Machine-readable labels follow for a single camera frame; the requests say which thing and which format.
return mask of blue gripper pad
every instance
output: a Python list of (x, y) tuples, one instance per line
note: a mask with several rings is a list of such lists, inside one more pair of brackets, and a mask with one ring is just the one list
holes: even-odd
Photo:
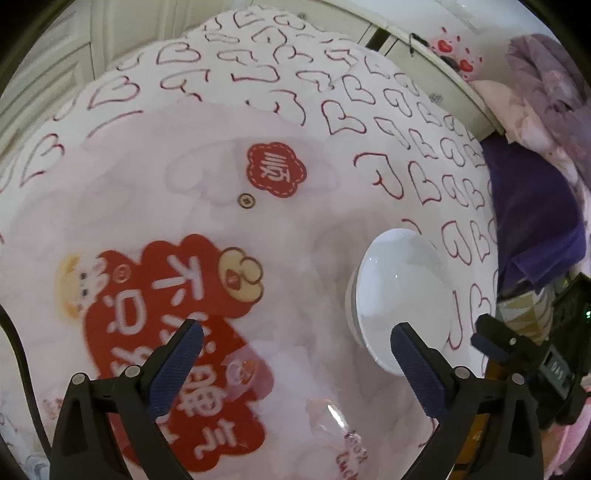
[(392, 329), (390, 346), (426, 415), (445, 419), (454, 389), (450, 365), (437, 350), (427, 347), (408, 323)]
[[(152, 421), (166, 415), (183, 386), (201, 348), (203, 328), (194, 320), (185, 320), (166, 345), (158, 347), (146, 360), (144, 369), (150, 383), (147, 388), (147, 409)], [(149, 363), (152, 358), (158, 361)]]
[(500, 346), (478, 332), (472, 335), (470, 342), (476, 350), (480, 353), (484, 353), (484, 355), (498, 364), (503, 365), (507, 363), (511, 357), (507, 351), (503, 350)]

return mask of drawer knob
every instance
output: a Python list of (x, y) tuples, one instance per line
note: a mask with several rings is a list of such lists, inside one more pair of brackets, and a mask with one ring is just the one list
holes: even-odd
[(439, 105), (443, 101), (443, 95), (441, 93), (432, 93), (429, 95), (429, 100), (435, 103), (435, 105)]

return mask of purple cloth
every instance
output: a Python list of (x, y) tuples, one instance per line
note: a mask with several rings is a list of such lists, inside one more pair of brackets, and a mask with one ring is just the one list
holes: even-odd
[(542, 34), (513, 38), (517, 86), (591, 188), (591, 89), (564, 47)]
[(562, 174), (537, 153), (499, 134), (485, 139), (482, 149), (496, 215), (498, 291), (521, 280), (539, 290), (585, 254), (579, 205)]

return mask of tablecloth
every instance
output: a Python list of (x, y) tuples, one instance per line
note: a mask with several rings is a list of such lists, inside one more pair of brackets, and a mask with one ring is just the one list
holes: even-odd
[[(434, 423), (356, 345), (345, 288), (381, 232), (425, 235), (457, 307), (443, 353), (481, 374), (489, 189), (478, 142), (407, 75), (291, 14), (226, 12), (143, 48), (0, 178), (0, 302), (50, 433), (72, 374), (141, 362), (190, 314), (210, 339), (160, 425), (196, 478), (401, 477)], [(29, 439), (5, 341), (0, 359), (2, 411)], [(348, 424), (342, 450), (322, 399)]]

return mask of cartoon character print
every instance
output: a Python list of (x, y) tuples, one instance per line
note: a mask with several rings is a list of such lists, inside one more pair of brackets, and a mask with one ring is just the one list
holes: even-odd
[[(116, 251), (99, 258), (110, 281), (84, 322), (99, 378), (143, 364), (184, 319), (199, 320), (203, 349), (170, 412), (157, 424), (190, 472), (211, 470), (222, 455), (260, 448), (265, 429), (249, 405), (266, 397), (274, 380), (230, 320), (246, 315), (262, 298), (261, 264), (240, 248), (221, 251), (201, 235), (189, 235), (178, 246), (152, 242), (139, 263)], [(124, 455), (137, 463), (120, 430), (115, 423)]]
[(477, 80), (483, 58), (474, 46), (468, 45), (466, 35), (454, 35), (446, 27), (429, 41), (431, 50), (440, 57), (449, 57), (459, 66), (458, 74), (466, 81)]
[(62, 260), (55, 282), (55, 298), (61, 318), (84, 318), (96, 296), (109, 282), (105, 268), (105, 259), (91, 255), (73, 254)]

